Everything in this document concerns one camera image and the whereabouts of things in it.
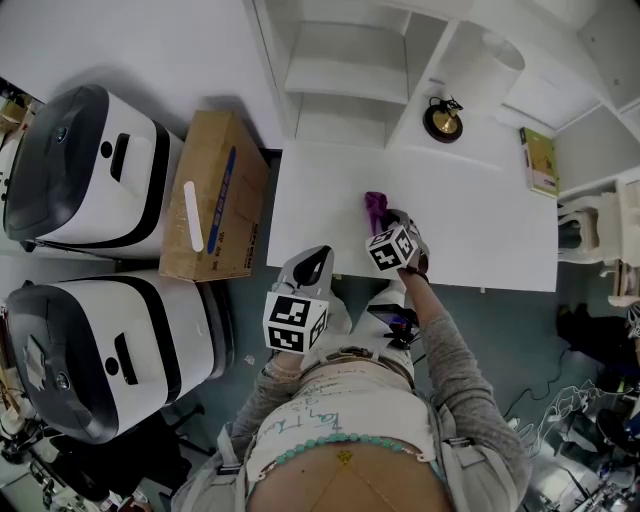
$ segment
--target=book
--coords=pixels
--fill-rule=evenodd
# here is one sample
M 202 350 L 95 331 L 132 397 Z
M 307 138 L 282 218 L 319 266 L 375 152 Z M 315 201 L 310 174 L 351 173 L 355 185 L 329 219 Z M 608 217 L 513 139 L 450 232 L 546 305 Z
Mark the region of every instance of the book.
M 527 164 L 527 185 L 534 192 L 558 197 L 558 170 L 553 141 L 529 128 L 520 128 Z

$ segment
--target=purple object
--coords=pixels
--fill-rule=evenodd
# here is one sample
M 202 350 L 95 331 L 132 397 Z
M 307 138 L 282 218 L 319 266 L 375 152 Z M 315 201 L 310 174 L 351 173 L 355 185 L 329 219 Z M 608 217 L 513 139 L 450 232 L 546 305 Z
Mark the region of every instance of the purple object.
M 376 236 L 382 231 L 380 219 L 387 215 L 387 196 L 382 192 L 367 192 L 364 195 L 364 206 L 371 221 L 371 234 Z

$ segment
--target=wristband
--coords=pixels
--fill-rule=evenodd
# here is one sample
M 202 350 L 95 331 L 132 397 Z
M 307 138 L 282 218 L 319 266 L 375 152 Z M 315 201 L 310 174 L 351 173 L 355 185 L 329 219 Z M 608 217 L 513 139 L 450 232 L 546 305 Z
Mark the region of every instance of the wristband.
M 415 268 L 415 267 L 406 267 L 400 270 L 404 270 L 407 274 L 415 274 L 417 276 L 420 276 L 422 279 L 424 279 L 427 284 L 429 283 L 429 278 L 427 277 L 427 274 L 425 274 L 422 270 Z

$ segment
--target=blue tape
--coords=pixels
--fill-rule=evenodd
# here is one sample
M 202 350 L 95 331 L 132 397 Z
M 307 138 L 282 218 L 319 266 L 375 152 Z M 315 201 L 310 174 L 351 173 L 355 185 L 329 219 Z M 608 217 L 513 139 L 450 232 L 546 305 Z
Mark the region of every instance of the blue tape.
M 216 248 L 216 241 L 218 240 L 218 231 L 220 230 L 220 222 L 222 221 L 222 211 L 224 210 L 224 203 L 227 200 L 227 192 L 229 191 L 229 183 L 231 182 L 231 173 L 236 163 L 236 147 L 233 146 L 229 152 L 229 160 L 227 160 L 227 167 L 224 170 L 224 178 L 222 179 L 222 186 L 220 187 L 220 195 L 218 196 L 218 204 L 216 205 L 216 213 L 213 216 L 213 224 L 211 225 L 211 233 L 209 234 L 209 241 L 207 242 L 207 252 L 211 254 Z

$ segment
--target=belt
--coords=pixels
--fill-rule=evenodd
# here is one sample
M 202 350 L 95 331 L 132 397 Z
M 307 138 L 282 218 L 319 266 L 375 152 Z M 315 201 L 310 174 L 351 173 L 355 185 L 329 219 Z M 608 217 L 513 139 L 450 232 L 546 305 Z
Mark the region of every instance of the belt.
M 359 348 L 359 347 L 343 348 L 338 352 L 329 354 L 327 356 L 326 363 L 318 362 L 317 364 L 311 366 L 310 368 L 307 368 L 303 372 L 302 377 L 304 377 L 307 373 L 320 368 L 321 366 L 328 366 L 328 365 L 340 364 L 340 363 L 350 363 L 353 361 L 367 361 L 369 363 L 377 364 L 378 366 L 382 366 L 387 370 L 391 370 L 392 372 L 397 373 L 398 375 L 404 377 L 407 380 L 407 382 L 409 383 L 412 389 L 415 387 L 411 374 L 409 374 L 409 372 L 406 370 L 404 366 L 386 357 L 379 357 L 377 361 L 374 361 L 373 356 L 374 356 L 373 352 L 370 352 L 366 348 Z

